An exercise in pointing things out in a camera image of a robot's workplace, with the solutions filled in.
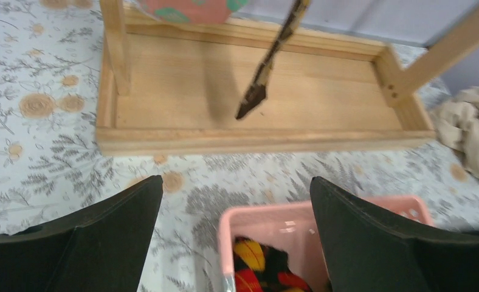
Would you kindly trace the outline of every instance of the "wooden frame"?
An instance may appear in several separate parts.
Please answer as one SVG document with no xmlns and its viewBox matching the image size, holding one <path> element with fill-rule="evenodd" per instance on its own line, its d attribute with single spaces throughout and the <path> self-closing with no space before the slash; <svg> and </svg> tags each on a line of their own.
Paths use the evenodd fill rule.
<svg viewBox="0 0 479 292">
<path fill-rule="evenodd" d="M 236 121 L 231 110 L 278 25 L 169 24 L 121 0 L 100 5 L 105 155 L 416 147 L 435 132 L 414 92 L 479 45 L 479 8 L 407 69 L 387 44 L 298 29 L 277 56 L 267 101 Z"/>
</svg>

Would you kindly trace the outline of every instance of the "colorful fabric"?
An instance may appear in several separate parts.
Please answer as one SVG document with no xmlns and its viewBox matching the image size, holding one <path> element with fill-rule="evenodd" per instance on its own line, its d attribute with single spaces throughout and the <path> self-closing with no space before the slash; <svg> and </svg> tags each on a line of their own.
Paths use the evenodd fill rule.
<svg viewBox="0 0 479 292">
<path fill-rule="evenodd" d="M 248 0 L 134 0 L 148 16 L 171 23 L 223 23 Z"/>
<path fill-rule="evenodd" d="M 312 292 L 288 267 L 288 253 L 247 237 L 234 244 L 236 292 Z"/>
</svg>

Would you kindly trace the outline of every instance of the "pink basket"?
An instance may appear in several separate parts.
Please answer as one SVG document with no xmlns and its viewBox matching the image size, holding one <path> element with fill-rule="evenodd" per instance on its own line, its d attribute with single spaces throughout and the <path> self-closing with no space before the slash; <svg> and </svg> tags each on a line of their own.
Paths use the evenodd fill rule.
<svg viewBox="0 0 479 292">
<path fill-rule="evenodd" d="M 366 198 L 409 219 L 433 225 L 426 204 L 417 196 Z M 311 201 L 266 206 L 233 207 L 220 218 L 218 248 L 226 291 L 235 291 L 232 244 L 243 235 L 289 254 L 289 268 L 302 277 L 315 292 L 325 291 L 327 268 L 322 254 Z"/>
</svg>

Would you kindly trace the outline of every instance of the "beige cloth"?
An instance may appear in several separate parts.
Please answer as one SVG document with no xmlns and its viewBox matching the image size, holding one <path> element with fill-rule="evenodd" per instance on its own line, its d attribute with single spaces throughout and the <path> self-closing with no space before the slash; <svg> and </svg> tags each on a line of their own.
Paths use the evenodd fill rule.
<svg viewBox="0 0 479 292">
<path fill-rule="evenodd" d="M 461 91 L 431 112 L 444 145 L 465 153 L 464 167 L 479 178 L 479 87 Z"/>
</svg>

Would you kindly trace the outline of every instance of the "table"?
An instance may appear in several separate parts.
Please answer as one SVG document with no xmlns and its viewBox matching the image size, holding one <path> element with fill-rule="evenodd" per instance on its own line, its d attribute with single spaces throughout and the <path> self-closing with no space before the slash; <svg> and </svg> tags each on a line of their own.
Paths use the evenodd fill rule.
<svg viewBox="0 0 479 292">
<path fill-rule="evenodd" d="M 479 181 L 446 147 L 104 157 L 94 141 L 103 23 L 91 0 L 0 1 L 0 233 L 104 200 L 149 175 L 165 195 L 139 291 L 222 291 L 216 225 L 245 204 L 309 198 L 313 176 L 360 196 L 414 193 L 437 226 L 479 226 Z M 423 49 L 396 46 L 404 64 Z M 422 88 L 431 108 L 450 95 Z"/>
</svg>

